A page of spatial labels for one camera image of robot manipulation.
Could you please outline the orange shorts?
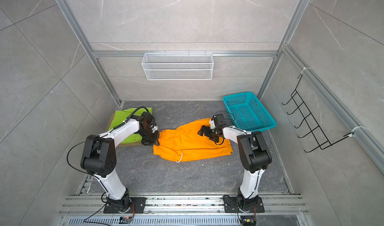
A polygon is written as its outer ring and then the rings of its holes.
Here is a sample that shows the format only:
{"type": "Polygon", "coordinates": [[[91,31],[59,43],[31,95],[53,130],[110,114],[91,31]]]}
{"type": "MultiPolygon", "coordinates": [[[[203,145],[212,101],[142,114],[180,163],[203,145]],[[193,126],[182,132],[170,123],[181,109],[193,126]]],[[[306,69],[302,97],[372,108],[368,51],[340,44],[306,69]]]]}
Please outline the orange shorts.
{"type": "Polygon", "coordinates": [[[210,126],[209,119],[197,120],[174,130],[160,132],[159,145],[153,146],[154,155],[171,162],[190,162],[230,156],[233,152],[229,140],[214,143],[208,137],[199,136],[202,126],[210,126]]]}

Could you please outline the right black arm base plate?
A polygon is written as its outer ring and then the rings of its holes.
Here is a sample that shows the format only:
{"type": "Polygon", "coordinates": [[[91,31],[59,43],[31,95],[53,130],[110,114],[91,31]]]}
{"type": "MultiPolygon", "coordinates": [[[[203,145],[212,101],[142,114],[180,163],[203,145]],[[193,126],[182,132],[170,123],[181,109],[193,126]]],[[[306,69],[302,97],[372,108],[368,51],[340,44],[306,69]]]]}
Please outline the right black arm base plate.
{"type": "Polygon", "coordinates": [[[224,209],[226,213],[264,213],[264,203],[261,197],[243,199],[242,196],[223,196],[224,209]]]}

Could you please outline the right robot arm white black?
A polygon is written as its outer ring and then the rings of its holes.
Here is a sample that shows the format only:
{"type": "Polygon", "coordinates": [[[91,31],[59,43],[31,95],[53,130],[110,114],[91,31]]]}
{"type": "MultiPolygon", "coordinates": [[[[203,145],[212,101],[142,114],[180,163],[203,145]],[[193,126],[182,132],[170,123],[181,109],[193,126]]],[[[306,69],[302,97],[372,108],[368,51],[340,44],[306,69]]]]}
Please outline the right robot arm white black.
{"type": "Polygon", "coordinates": [[[244,176],[236,197],[223,197],[225,212],[265,212],[264,204],[259,196],[261,178],[268,165],[272,162],[269,148],[260,132],[240,130],[234,126],[212,129],[202,126],[198,135],[209,138],[218,144],[220,138],[238,144],[244,176]]]}

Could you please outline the teal plastic basket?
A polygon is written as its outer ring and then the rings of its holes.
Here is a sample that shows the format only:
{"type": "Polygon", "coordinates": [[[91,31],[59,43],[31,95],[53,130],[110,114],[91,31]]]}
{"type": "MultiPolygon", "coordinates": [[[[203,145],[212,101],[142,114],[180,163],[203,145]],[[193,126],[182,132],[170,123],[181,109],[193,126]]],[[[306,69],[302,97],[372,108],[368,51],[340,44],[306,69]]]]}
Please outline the teal plastic basket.
{"type": "Polygon", "coordinates": [[[226,111],[232,115],[234,125],[250,132],[263,132],[277,126],[276,121],[252,92],[223,97],[226,111]]]}

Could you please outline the lime green shorts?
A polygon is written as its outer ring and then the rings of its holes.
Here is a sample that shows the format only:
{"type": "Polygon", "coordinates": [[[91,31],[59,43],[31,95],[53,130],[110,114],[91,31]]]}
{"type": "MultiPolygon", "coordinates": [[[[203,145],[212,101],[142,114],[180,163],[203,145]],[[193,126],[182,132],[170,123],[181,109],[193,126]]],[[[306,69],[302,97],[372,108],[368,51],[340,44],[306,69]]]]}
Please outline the lime green shorts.
{"type": "MultiPolygon", "coordinates": [[[[108,125],[108,130],[111,130],[112,128],[116,127],[120,123],[122,123],[126,118],[135,110],[136,108],[130,108],[122,111],[115,111],[112,116],[111,120],[108,125]]],[[[126,139],[124,139],[121,143],[127,144],[127,143],[133,143],[133,142],[141,142],[142,137],[139,134],[132,134],[126,139]]]]}

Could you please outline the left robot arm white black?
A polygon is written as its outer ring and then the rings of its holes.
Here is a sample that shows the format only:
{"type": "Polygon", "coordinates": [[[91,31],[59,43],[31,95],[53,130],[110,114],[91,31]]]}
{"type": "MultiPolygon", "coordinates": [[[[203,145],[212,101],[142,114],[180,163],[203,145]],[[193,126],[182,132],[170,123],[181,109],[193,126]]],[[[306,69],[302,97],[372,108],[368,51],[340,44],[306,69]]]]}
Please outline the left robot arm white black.
{"type": "Polygon", "coordinates": [[[105,213],[126,213],[133,209],[129,190],[117,174],[116,147],[127,137],[138,134],[142,145],[159,144],[159,131],[151,115],[133,116],[112,130],[100,135],[89,135],[85,140],[81,168],[95,177],[106,193],[105,213]]]}

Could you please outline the khaki tan shorts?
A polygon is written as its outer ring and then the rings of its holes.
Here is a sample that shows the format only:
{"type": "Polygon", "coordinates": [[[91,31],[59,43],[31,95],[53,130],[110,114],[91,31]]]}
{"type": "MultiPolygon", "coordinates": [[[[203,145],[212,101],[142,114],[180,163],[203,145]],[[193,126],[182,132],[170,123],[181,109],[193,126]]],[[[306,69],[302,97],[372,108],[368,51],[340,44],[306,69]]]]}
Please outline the khaki tan shorts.
{"type": "Polygon", "coordinates": [[[133,142],[133,143],[127,143],[127,144],[119,144],[118,147],[124,148],[124,147],[135,147],[135,146],[141,146],[141,142],[133,142]]]}

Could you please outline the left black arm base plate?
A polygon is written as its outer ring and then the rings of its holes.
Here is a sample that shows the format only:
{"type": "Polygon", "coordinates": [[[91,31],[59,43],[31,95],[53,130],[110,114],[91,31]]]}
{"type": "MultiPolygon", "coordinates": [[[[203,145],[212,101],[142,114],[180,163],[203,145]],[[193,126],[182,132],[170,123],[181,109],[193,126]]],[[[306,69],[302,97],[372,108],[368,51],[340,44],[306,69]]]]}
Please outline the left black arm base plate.
{"type": "Polygon", "coordinates": [[[135,211],[135,214],[144,212],[147,198],[122,198],[121,200],[107,199],[107,204],[104,207],[104,214],[129,214],[135,211]]]}

